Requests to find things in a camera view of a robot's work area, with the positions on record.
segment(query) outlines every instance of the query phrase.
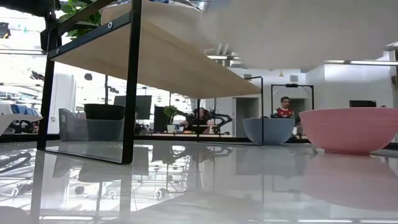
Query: red shirt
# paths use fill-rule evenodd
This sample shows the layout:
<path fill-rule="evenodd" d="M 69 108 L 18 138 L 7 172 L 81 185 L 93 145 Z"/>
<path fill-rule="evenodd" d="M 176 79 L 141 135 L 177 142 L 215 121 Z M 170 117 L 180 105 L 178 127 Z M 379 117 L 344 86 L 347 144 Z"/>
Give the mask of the red shirt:
<path fill-rule="evenodd" d="M 277 114 L 279 114 L 281 117 L 283 118 L 290 118 L 291 116 L 293 116 L 294 112 L 292 109 L 282 109 L 282 108 L 278 108 L 275 110 L 275 112 Z"/>

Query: person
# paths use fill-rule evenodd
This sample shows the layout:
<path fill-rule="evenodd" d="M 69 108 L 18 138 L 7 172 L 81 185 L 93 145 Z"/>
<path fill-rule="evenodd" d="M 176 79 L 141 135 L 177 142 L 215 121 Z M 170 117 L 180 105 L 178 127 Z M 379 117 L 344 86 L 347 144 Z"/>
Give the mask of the person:
<path fill-rule="evenodd" d="M 197 127 L 197 125 L 211 125 L 209 124 L 208 113 L 204 108 L 199 108 L 199 119 L 197 115 L 198 109 L 193 110 L 193 119 L 191 124 L 188 121 L 182 121 L 179 126 L 184 127 L 185 133 L 198 132 L 199 134 L 209 133 L 210 127 Z"/>
<path fill-rule="evenodd" d="M 290 106 L 290 98 L 284 96 L 280 99 L 280 108 L 277 108 L 273 114 L 278 114 L 282 118 L 293 118 L 294 111 L 289 108 Z"/>

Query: man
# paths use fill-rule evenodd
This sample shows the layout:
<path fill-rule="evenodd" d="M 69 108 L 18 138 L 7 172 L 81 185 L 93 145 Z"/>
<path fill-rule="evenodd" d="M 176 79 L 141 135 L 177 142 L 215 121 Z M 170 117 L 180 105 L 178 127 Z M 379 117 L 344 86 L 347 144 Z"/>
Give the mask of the man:
<path fill-rule="evenodd" d="M 282 97 L 280 99 L 280 105 L 281 107 L 276 109 L 273 114 L 278 114 L 282 118 L 293 118 L 294 111 L 289 109 L 290 98 L 287 96 Z"/>

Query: pink bowl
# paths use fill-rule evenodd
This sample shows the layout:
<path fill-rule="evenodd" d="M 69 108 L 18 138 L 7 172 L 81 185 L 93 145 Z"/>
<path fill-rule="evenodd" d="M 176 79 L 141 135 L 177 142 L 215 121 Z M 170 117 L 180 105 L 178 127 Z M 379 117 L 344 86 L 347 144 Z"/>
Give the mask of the pink bowl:
<path fill-rule="evenodd" d="M 369 154 L 398 132 L 397 108 L 342 108 L 300 113 L 304 134 L 330 153 Z"/>

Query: doorway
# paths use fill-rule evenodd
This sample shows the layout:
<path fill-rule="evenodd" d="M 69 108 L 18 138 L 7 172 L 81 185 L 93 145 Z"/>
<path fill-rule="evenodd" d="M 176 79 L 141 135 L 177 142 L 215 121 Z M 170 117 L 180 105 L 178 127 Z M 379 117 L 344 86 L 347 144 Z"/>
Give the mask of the doorway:
<path fill-rule="evenodd" d="M 243 119 L 259 118 L 259 110 L 258 98 L 235 98 L 235 137 L 247 137 L 243 129 Z"/>
<path fill-rule="evenodd" d="M 299 113 L 306 111 L 305 104 L 308 99 L 290 99 L 290 109 L 294 111 L 296 118 L 299 117 Z"/>

